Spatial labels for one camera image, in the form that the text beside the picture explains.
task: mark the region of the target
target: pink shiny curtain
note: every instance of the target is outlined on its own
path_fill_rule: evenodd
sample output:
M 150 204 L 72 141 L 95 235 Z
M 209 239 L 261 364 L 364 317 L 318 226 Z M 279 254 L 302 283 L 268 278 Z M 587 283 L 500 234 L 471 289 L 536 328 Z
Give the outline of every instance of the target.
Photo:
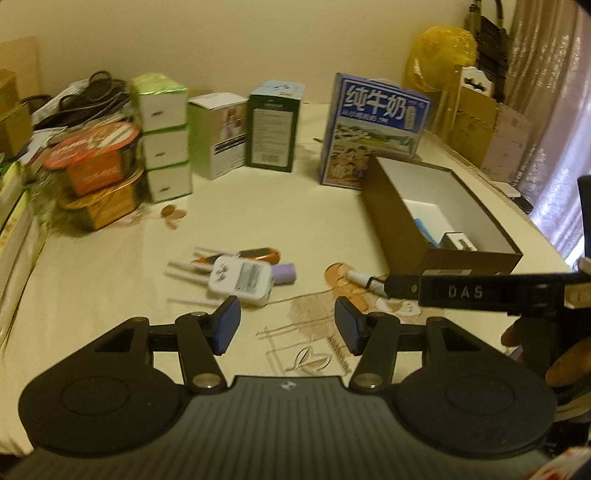
M 532 122 L 517 188 L 566 257 L 583 234 L 577 178 L 591 173 L 591 17 L 574 0 L 518 0 L 511 38 L 506 103 Z

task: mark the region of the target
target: white marker pen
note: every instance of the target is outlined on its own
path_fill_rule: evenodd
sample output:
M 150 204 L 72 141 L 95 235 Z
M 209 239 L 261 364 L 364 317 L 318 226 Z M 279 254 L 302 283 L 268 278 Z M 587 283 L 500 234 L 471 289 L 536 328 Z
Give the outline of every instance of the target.
M 347 278 L 380 297 L 388 298 L 384 291 L 384 282 L 375 277 L 371 277 L 370 275 L 366 275 L 365 273 L 356 270 L 349 270 L 347 272 Z

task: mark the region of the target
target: ribbed gray surface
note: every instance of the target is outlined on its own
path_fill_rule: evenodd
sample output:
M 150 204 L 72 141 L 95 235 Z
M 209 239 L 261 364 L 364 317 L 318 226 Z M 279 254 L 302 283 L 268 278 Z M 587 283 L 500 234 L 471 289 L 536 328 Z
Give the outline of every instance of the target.
M 36 450 L 10 480 L 522 480 L 547 462 L 538 452 L 466 460 L 415 440 L 379 398 L 339 378 L 238 378 L 226 393 L 194 398 L 150 445 L 104 459 Z

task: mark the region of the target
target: yellow plastic bag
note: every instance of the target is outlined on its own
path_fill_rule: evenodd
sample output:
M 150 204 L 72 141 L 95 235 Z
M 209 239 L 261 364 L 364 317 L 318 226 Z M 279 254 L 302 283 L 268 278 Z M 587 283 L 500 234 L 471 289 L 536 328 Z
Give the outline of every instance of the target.
M 454 65 L 476 64 L 476 41 L 459 27 L 431 27 L 414 41 L 408 55 L 404 86 L 418 92 L 441 92 Z

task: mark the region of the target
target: human hand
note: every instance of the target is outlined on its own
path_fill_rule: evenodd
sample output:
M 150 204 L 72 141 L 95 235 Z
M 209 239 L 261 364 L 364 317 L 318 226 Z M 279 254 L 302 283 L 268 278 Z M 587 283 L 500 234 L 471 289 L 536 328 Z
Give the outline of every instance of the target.
M 501 344 L 513 347 L 520 343 L 513 324 L 501 336 Z M 523 353 L 517 361 L 524 361 Z M 546 372 L 546 383 L 551 387 L 563 387 L 575 383 L 587 374 L 591 374 L 591 337 L 581 340 L 556 360 Z

